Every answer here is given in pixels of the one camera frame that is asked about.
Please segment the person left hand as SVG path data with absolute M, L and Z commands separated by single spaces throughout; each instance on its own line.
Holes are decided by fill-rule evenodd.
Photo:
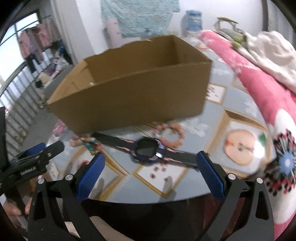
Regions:
M 32 198 L 29 199 L 25 206 L 25 214 L 28 215 L 30 212 L 30 206 L 31 206 Z M 9 216 L 20 216 L 22 215 L 21 210 L 15 206 L 12 202 L 5 201 L 4 205 L 4 210 L 6 211 L 7 215 Z

